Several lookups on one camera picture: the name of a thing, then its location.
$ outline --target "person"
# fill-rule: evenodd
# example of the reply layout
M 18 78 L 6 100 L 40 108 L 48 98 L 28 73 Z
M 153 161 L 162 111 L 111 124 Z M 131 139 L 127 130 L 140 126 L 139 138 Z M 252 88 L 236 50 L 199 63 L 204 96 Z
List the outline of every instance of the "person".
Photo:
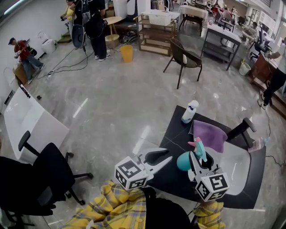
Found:
M 253 31 L 252 31 L 252 37 L 257 39 L 258 37 L 258 34 L 259 34 L 259 31 L 258 31 L 258 28 L 257 28 L 257 23 L 254 21 L 252 23 L 252 26 L 250 27 Z
M 235 11 L 236 11 L 236 8 L 233 6 L 231 9 L 231 13 L 235 13 Z
M 157 198 L 151 187 L 126 191 L 120 184 L 109 181 L 101 187 L 101 196 L 64 224 L 62 229 L 197 229 L 225 228 L 221 213 L 223 203 L 209 201 L 193 210 L 192 222 L 184 209 L 168 200 Z
M 259 106 L 266 110 L 267 105 L 269 104 L 271 97 L 273 94 L 281 88 L 286 81 L 286 46 L 280 46 L 279 50 L 271 55 L 266 55 L 266 58 L 269 59 L 277 59 L 278 57 L 282 56 L 280 63 L 274 72 L 269 87 L 265 90 L 265 92 L 260 92 L 262 101 L 259 99 L 258 104 Z
M 33 76 L 30 70 L 30 64 L 33 64 L 36 67 L 40 68 L 40 71 L 45 67 L 45 64 L 38 61 L 30 54 L 27 45 L 24 41 L 16 41 L 15 38 L 11 38 L 8 44 L 14 45 L 15 53 L 20 52 L 20 61 L 22 62 L 22 65 L 26 72 L 28 78 L 28 84 L 30 84 L 33 81 Z
M 64 20 L 68 21 L 68 30 L 72 38 L 72 28 L 73 28 L 72 15 L 75 10 L 75 5 L 74 5 L 74 0 L 67 0 L 66 2 L 67 2 L 67 9 L 66 9 L 66 12 L 63 15 L 61 15 L 61 17 Z
M 91 41 L 95 59 L 99 59 L 101 62 L 110 57 L 110 53 L 107 52 L 105 44 L 105 21 L 101 18 L 105 15 L 105 1 L 89 0 L 85 3 L 88 4 L 90 12 L 89 21 L 85 23 L 84 20 L 86 19 L 87 14 L 85 14 L 85 17 L 83 18 L 81 1 L 77 1 L 75 8 L 76 19 L 74 24 L 82 25 L 84 21 L 83 26 L 85 27 L 86 35 Z

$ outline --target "white sneaker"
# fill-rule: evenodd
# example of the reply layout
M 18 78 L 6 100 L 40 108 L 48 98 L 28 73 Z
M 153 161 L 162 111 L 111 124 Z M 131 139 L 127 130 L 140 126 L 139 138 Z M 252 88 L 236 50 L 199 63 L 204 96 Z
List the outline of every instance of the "white sneaker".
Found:
M 110 50 L 109 50 L 109 49 L 108 49 L 108 50 L 106 50 L 106 53 L 107 53 L 107 54 L 109 54 L 109 53 L 110 53 Z M 95 59 L 99 59 L 99 56 L 98 56 L 98 55 L 96 55 L 96 56 L 95 56 Z
M 265 97 L 264 97 L 264 92 L 263 92 L 263 91 L 259 91 L 259 94 L 260 94 L 262 100 L 264 101 L 264 99 L 265 99 Z
M 258 102 L 258 105 L 263 109 L 263 110 L 266 110 L 266 105 L 264 104 L 264 102 L 263 101 L 261 101 L 261 100 L 257 100 L 257 102 Z
M 43 66 L 40 67 L 40 71 L 43 70 L 44 67 L 45 67 L 45 64 L 43 64 Z
M 109 57 L 110 57 L 110 54 L 108 53 L 108 54 L 106 54 L 106 57 L 104 59 L 99 59 L 99 62 L 102 62 L 102 61 L 106 60 Z
M 29 80 L 29 81 L 28 81 L 28 84 L 32 83 L 33 79 L 34 79 L 34 78 L 32 78 L 31 80 Z

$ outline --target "wooden chair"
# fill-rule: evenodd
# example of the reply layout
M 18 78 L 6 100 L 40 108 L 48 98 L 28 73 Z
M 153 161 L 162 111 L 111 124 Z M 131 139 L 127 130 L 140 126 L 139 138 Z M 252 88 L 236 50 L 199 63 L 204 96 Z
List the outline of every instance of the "wooden chair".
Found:
M 202 59 L 197 54 L 195 54 L 194 52 L 185 50 L 184 47 L 182 46 L 182 44 L 178 40 L 171 38 L 170 42 L 171 42 L 171 50 L 172 50 L 172 53 L 173 53 L 173 57 L 170 59 L 169 63 L 167 64 L 167 66 L 166 66 L 166 68 L 164 69 L 163 72 L 165 72 L 167 70 L 167 68 L 169 67 L 169 65 L 170 65 L 170 63 L 172 61 L 177 62 L 181 66 L 179 80 L 178 80 L 178 85 L 177 85 L 177 89 L 179 89 L 183 68 L 197 68 L 197 67 L 200 67 L 201 70 L 200 70 L 200 73 L 199 73 L 198 79 L 197 79 L 197 81 L 199 81 L 200 75 L 201 75 L 201 72 L 202 72 Z M 186 64 L 184 64 L 184 61 L 183 61 L 184 57 L 183 57 L 183 55 L 185 55 L 186 58 L 187 58 L 187 63 Z

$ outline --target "white desk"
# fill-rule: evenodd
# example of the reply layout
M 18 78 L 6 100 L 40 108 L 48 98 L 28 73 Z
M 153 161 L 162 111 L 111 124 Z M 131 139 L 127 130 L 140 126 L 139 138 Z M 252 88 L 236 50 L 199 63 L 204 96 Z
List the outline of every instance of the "white desk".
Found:
M 49 144 L 58 148 L 69 129 L 48 113 L 32 96 L 27 98 L 19 88 L 4 113 L 8 136 L 18 160 L 33 164 L 36 156 L 26 148 L 18 150 L 19 142 L 26 131 L 31 137 L 28 143 L 39 153 Z
M 171 19 L 172 19 L 172 20 L 175 20 L 175 19 L 177 19 L 177 18 L 180 16 L 180 14 L 177 13 L 177 12 L 171 12 L 171 11 L 167 12 L 167 11 L 158 10 L 158 9 L 146 10 L 146 11 L 143 12 L 142 14 L 148 16 L 148 15 L 164 15 L 164 14 L 166 14 L 166 13 L 168 13 L 168 14 L 171 15 Z
M 240 47 L 241 40 L 236 34 L 232 33 L 231 31 L 224 30 L 222 27 L 219 27 L 218 25 L 214 25 L 214 24 L 208 25 L 207 28 L 208 29 L 207 29 L 206 38 L 205 38 L 205 41 L 202 47 L 201 56 L 205 52 L 207 54 L 210 54 L 212 56 L 215 56 L 219 59 L 222 59 L 228 62 L 229 63 L 227 66 L 227 70 L 228 70 Z M 209 33 L 219 36 L 220 41 L 213 39 L 211 37 L 207 39 Z M 222 44 L 223 39 L 226 39 L 230 41 L 231 43 L 233 43 L 233 46 L 230 46 L 229 42 L 227 43 L 227 45 Z

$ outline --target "spray bottle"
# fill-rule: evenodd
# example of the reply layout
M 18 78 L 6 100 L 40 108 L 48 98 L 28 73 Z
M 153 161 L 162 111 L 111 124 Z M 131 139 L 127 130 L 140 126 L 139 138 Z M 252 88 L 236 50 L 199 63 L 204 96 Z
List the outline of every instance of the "spray bottle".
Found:
M 198 107 L 198 102 L 196 100 L 193 100 L 192 102 L 189 103 L 189 106 L 184 112 L 183 117 L 182 117 L 183 123 L 187 124 L 193 119 L 193 116 L 195 115 L 197 111 L 197 107 Z

